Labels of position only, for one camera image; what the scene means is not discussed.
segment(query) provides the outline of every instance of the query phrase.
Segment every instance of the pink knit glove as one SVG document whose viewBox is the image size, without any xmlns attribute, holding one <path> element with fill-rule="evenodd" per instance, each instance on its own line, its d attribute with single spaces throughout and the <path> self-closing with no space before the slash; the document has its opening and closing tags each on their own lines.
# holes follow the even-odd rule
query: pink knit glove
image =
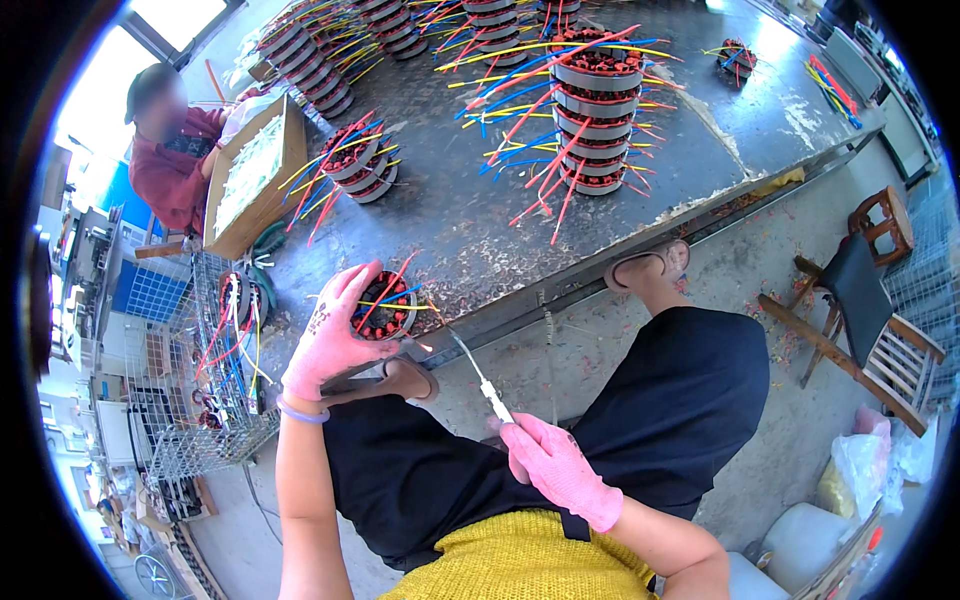
<svg viewBox="0 0 960 600">
<path fill-rule="evenodd" d="M 607 533 L 623 511 L 623 491 L 593 472 L 573 436 L 533 415 L 511 413 L 500 437 L 510 448 L 510 471 L 532 483 L 547 500 L 582 516 L 593 531 Z"/>
<path fill-rule="evenodd" d="M 366 342 L 353 337 L 350 317 L 373 278 L 383 271 L 379 260 L 338 273 L 326 283 L 306 324 L 287 371 L 280 378 L 285 392 L 320 400 L 320 386 L 350 367 L 396 354 L 400 342 Z"/>
</svg>

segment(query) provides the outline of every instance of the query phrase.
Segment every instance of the black pants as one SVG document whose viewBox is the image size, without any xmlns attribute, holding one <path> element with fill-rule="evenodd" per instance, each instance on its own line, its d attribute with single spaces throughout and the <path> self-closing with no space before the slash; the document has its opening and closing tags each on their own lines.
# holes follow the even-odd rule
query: black pants
<svg viewBox="0 0 960 600">
<path fill-rule="evenodd" d="M 605 483 L 692 519 L 713 476 L 754 435 L 769 386 L 759 323 L 671 308 L 638 332 L 572 433 Z M 438 540 L 490 516 L 560 510 L 515 480 L 502 451 L 453 435 L 399 396 L 330 412 L 324 435 L 337 509 L 388 566 L 427 564 L 440 556 Z"/>
</svg>

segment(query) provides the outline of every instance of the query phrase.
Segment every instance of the purple bangle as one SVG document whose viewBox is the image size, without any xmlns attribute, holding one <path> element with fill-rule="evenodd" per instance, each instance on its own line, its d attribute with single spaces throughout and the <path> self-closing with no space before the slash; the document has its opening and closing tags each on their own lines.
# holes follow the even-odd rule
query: purple bangle
<svg viewBox="0 0 960 600">
<path fill-rule="evenodd" d="M 330 420 L 330 411 L 328 409 L 324 408 L 324 411 L 319 415 L 307 415 L 306 413 L 296 410 L 279 397 L 276 399 L 276 408 L 280 409 L 280 412 L 287 417 L 294 420 L 300 420 L 305 423 L 316 423 L 319 425 Z"/>
</svg>

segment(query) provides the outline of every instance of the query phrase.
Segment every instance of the metal table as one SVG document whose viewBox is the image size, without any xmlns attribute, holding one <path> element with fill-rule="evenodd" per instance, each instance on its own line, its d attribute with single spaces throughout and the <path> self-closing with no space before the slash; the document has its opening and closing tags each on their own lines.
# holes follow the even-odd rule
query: metal table
<svg viewBox="0 0 960 600">
<path fill-rule="evenodd" d="M 379 257 L 396 269 L 419 251 L 408 281 L 437 279 L 429 286 L 433 301 L 476 348 L 541 318 L 538 291 L 559 310 L 602 289 L 598 280 L 611 258 L 652 245 L 675 226 L 799 166 L 810 181 L 846 164 L 883 126 L 882 112 L 862 102 L 859 131 L 831 111 L 803 66 L 811 52 L 824 59 L 819 47 L 745 2 L 728 2 L 721 12 L 689 2 L 603 7 L 585 2 L 581 14 L 609 30 L 639 22 L 636 34 L 670 39 L 662 49 L 684 60 L 667 60 L 653 69 L 654 75 L 685 86 L 650 96 L 678 109 L 638 115 L 667 138 L 657 142 L 661 149 L 652 149 L 654 159 L 633 162 L 657 171 L 647 178 L 650 198 L 626 187 L 597 198 L 574 195 L 552 247 L 556 216 L 528 217 L 508 228 L 536 199 L 538 185 L 523 189 L 522 167 L 504 171 L 497 183 L 492 173 L 477 175 L 481 155 L 495 148 L 505 130 L 489 126 L 484 139 L 477 126 L 462 129 L 464 121 L 454 121 L 453 115 L 465 105 L 464 92 L 475 86 L 447 88 L 483 77 L 485 69 L 471 64 L 455 74 L 435 72 L 441 62 L 433 62 L 429 52 L 406 62 L 387 59 L 355 86 L 356 103 L 335 124 L 377 108 L 377 118 L 396 132 L 394 141 L 403 147 L 402 185 L 371 204 L 341 198 L 307 248 L 313 213 L 276 253 L 271 269 L 280 304 L 276 327 L 284 334 L 273 336 L 267 352 L 278 372 L 312 310 L 306 295 L 318 293 L 328 278 L 350 265 Z M 737 36 L 760 59 L 740 87 L 719 70 L 715 57 L 701 52 Z M 516 139 L 531 140 L 553 129 L 550 119 L 527 123 Z M 509 129 L 513 121 L 502 125 Z M 635 135 L 635 141 L 643 137 Z M 311 156 L 321 141 L 311 140 Z M 559 190 L 565 193 L 565 186 Z M 557 191 L 551 203 L 559 209 L 562 199 Z M 421 311 L 414 330 L 436 350 L 429 357 L 420 348 L 411 352 L 433 367 L 460 353 L 445 333 L 433 333 L 438 326 L 430 311 Z"/>
</svg>

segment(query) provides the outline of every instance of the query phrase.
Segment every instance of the wooden chair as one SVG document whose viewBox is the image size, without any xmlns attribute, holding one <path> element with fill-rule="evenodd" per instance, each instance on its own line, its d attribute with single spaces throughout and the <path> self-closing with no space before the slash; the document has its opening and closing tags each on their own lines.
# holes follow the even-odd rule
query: wooden chair
<svg viewBox="0 0 960 600">
<path fill-rule="evenodd" d="M 874 225 L 868 212 L 877 204 L 880 205 L 883 216 L 886 218 Z M 874 265 L 878 267 L 896 262 L 913 251 L 913 227 L 906 215 L 906 208 L 900 201 L 900 196 L 897 195 L 897 190 L 890 185 L 860 203 L 860 206 L 850 213 L 850 217 L 847 218 L 847 231 L 850 234 L 863 233 L 870 244 Z M 876 239 L 884 233 L 890 233 L 894 241 L 894 249 L 892 252 L 880 254 L 876 251 Z"/>
<path fill-rule="evenodd" d="M 801 387 L 820 360 L 826 358 L 870 390 L 896 417 L 922 436 L 923 413 L 933 374 L 947 354 L 917 327 L 893 311 L 890 297 L 876 275 L 873 256 L 860 233 L 852 235 L 825 269 L 797 256 L 794 263 L 809 279 L 800 293 L 783 306 L 761 294 L 760 306 L 796 331 L 815 349 Z M 821 331 L 798 317 L 793 309 L 818 288 L 828 293 L 829 312 Z M 845 331 L 850 354 L 836 345 Z"/>
</svg>

